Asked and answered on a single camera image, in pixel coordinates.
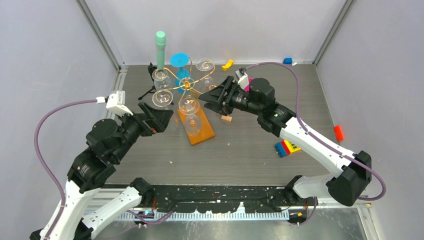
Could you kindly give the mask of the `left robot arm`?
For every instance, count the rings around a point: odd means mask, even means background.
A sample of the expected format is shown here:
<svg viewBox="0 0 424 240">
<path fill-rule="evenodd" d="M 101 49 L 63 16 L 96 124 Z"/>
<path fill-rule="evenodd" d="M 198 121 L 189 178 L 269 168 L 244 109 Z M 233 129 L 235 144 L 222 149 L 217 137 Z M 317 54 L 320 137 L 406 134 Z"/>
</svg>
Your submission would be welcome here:
<svg viewBox="0 0 424 240">
<path fill-rule="evenodd" d="M 144 102 L 139 107 L 140 113 L 127 110 L 117 120 L 105 118 L 93 125 L 86 135 L 87 149 L 75 157 L 65 186 L 59 188 L 60 202 L 52 217 L 30 239 L 92 240 L 123 212 L 153 202 L 153 186 L 138 177 L 118 197 L 92 214 L 85 213 L 137 139 L 164 132 L 173 116 L 170 109 L 155 109 Z"/>
</svg>

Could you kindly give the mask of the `pink plastic wine glass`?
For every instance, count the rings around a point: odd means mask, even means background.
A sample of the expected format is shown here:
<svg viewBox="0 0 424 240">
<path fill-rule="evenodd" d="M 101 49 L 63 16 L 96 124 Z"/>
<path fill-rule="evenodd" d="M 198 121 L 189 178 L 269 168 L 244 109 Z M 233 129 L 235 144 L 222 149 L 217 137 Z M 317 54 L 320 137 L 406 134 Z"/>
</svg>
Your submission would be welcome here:
<svg viewBox="0 0 424 240">
<path fill-rule="evenodd" d="M 244 90 L 245 90 L 246 92 L 248 92 L 248 91 L 250 90 L 250 84 L 251 84 L 252 80 L 253 80 L 253 78 L 249 78 L 249 79 L 248 79 L 248 84 L 247 84 L 247 86 L 244 88 Z"/>
</svg>

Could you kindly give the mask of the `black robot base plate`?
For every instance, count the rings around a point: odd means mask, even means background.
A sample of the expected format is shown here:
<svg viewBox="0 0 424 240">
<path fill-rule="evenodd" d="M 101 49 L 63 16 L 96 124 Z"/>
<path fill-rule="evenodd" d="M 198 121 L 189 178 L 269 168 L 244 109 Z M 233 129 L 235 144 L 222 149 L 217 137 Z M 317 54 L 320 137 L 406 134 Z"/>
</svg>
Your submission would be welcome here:
<svg viewBox="0 0 424 240">
<path fill-rule="evenodd" d="M 289 207 L 312 207 L 312 197 L 300 198 L 282 186 L 248 185 L 153 185 L 141 203 L 160 213 L 205 214 L 234 213 L 243 207 L 245 213 L 280 213 Z"/>
</svg>

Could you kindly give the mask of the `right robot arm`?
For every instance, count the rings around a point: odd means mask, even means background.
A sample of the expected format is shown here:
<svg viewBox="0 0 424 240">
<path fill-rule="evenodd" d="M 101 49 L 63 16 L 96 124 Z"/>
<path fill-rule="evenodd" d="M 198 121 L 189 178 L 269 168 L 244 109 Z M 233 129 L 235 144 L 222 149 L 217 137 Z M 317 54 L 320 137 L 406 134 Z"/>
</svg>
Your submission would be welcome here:
<svg viewBox="0 0 424 240">
<path fill-rule="evenodd" d="M 223 116 L 234 109 L 256 115 L 262 129 L 300 147 L 328 170 L 328 175 L 296 176 L 287 184 L 285 198 L 291 205 L 309 197 L 332 197 L 351 207 L 372 180 L 372 174 L 364 169 L 372 167 L 367 152 L 354 153 L 306 126 L 295 112 L 276 101 L 275 89 L 265 78 L 254 78 L 245 91 L 228 76 L 199 99 L 205 102 L 205 108 Z"/>
</svg>

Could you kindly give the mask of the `clear wine glass front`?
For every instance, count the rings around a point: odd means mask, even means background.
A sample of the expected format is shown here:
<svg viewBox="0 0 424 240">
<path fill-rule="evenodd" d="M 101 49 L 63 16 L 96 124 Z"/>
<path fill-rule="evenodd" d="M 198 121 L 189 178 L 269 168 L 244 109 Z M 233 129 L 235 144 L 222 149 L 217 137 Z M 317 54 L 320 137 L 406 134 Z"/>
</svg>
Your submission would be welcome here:
<svg viewBox="0 0 424 240">
<path fill-rule="evenodd" d="M 189 136 L 197 136 L 202 127 L 202 121 L 197 115 L 200 109 L 199 101 L 192 96 L 183 98 L 179 104 L 179 112 L 183 115 L 182 123 Z"/>
</svg>

